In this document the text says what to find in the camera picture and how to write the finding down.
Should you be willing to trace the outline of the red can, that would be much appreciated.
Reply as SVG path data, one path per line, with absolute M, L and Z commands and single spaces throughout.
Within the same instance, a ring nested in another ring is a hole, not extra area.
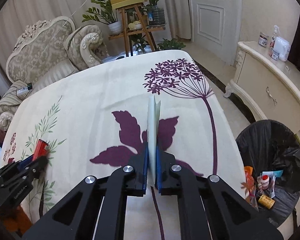
M 48 143 L 43 141 L 42 139 L 39 139 L 36 144 L 36 148 L 34 149 L 32 160 L 35 161 L 36 159 L 42 156 L 47 156 L 48 151 L 49 151 Z

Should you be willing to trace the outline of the orange printed wrapper bag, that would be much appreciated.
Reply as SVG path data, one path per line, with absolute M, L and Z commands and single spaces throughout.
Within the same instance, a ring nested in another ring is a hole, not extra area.
M 258 204 L 256 199 L 256 183 L 252 176 L 253 168 L 251 166 L 244 167 L 245 172 L 245 183 L 243 183 L 243 188 L 245 190 L 246 198 L 245 200 L 258 211 Z

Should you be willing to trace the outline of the yellow bottle black cap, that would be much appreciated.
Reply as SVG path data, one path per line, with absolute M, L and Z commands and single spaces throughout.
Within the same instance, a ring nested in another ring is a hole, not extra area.
M 275 200 L 265 194 L 260 195 L 257 202 L 268 210 L 270 210 L 275 204 Z

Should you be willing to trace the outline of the white bottle red cap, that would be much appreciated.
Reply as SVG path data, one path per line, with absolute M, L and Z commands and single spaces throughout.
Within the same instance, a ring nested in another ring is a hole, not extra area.
M 263 190 L 266 190 L 269 187 L 269 181 L 270 179 L 268 175 L 260 176 L 260 184 Z

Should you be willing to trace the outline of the teal white tube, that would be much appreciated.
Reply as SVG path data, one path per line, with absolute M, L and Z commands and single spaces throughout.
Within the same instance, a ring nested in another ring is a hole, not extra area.
M 283 170 L 279 170 L 279 171 L 263 171 L 261 173 L 261 176 L 268 176 L 269 178 L 272 178 L 273 176 L 275 176 L 276 178 L 280 178 L 283 174 Z

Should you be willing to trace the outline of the white paper envelope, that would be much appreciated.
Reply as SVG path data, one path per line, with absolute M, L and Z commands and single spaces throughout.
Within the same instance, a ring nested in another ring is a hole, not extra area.
M 156 102 L 155 96 L 151 95 L 148 101 L 147 115 L 147 144 L 148 144 L 148 177 L 149 185 L 155 186 L 156 181 L 156 149 L 157 135 L 160 119 L 161 101 Z

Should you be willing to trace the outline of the red white snack packet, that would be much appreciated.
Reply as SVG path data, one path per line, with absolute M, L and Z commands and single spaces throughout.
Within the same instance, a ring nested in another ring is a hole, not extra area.
M 269 197 L 271 199 L 273 199 L 275 197 L 275 180 L 276 180 L 276 177 L 275 175 L 273 175 L 270 179 L 270 183 L 269 183 Z

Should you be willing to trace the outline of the black lined trash bin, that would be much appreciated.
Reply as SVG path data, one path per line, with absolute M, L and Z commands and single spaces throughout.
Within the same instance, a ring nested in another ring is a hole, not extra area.
M 275 120 L 252 123 L 237 137 L 244 166 L 253 168 L 256 179 L 262 172 L 282 171 L 274 186 L 274 206 L 258 206 L 259 213 L 279 227 L 292 213 L 300 198 L 300 143 L 295 134 Z

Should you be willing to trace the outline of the white power strip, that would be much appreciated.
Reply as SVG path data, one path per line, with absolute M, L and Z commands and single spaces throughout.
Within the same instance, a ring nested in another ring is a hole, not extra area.
M 32 83 L 28 83 L 25 87 L 22 87 L 22 88 L 18 89 L 18 90 L 16 91 L 16 95 L 19 96 L 19 95 L 28 93 L 28 92 L 31 91 L 32 89 L 33 89 Z

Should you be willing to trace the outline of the floral cream tablecloth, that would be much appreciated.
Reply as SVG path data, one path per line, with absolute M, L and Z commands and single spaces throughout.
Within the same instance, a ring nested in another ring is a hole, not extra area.
M 148 150 L 151 95 L 161 101 L 156 156 L 170 153 L 199 177 L 218 175 L 245 199 L 242 159 L 206 77 L 188 53 L 157 51 L 77 72 L 19 105 L 0 165 L 31 156 L 39 139 L 49 145 L 45 170 L 19 204 L 32 226 L 85 177 L 110 176 Z M 147 165 L 146 193 L 127 198 L 123 239 L 181 239 L 177 197 L 159 193 L 157 169 L 155 186 L 148 182 Z

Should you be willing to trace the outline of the small white tin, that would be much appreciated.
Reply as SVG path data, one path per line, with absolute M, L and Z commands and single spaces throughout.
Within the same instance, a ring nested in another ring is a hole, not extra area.
M 280 55 L 279 52 L 272 51 L 271 58 L 277 61 L 279 59 L 279 55 Z

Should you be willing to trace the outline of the small floor plant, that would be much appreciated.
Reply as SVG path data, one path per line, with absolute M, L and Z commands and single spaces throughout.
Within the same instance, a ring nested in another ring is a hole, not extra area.
M 183 42 L 178 41 L 176 38 L 171 40 L 163 39 L 162 42 L 158 44 L 159 50 L 182 50 L 186 45 Z

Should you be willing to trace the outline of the wooden plant stand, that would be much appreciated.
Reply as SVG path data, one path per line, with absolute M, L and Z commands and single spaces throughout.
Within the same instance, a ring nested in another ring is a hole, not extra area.
M 133 56 L 134 41 L 131 36 L 140 35 L 140 38 L 142 40 L 145 40 L 150 46 L 151 51 L 157 51 L 158 48 L 154 41 L 154 36 L 152 33 L 154 31 L 165 30 L 165 25 L 150 26 L 146 24 L 146 22 L 148 22 L 148 18 L 144 12 L 140 11 L 142 7 L 143 3 L 135 3 L 116 9 L 116 11 L 119 12 L 121 16 L 122 31 L 119 34 L 109 35 L 108 40 L 111 41 L 123 38 L 126 56 Z M 129 23 L 128 12 L 134 13 L 138 20 Z M 137 41 L 140 49 L 142 49 L 142 40 L 138 39 Z

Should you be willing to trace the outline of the tall plant glass vase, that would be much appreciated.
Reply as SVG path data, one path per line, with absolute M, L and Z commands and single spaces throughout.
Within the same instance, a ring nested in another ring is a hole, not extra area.
M 151 27 L 163 26 L 166 24 L 164 9 L 158 7 L 159 0 L 148 0 L 146 5 L 147 17 Z

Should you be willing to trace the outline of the white panel door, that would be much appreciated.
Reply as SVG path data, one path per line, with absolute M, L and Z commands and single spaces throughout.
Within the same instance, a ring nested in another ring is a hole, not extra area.
M 241 28 L 242 0 L 189 0 L 194 44 L 233 64 Z

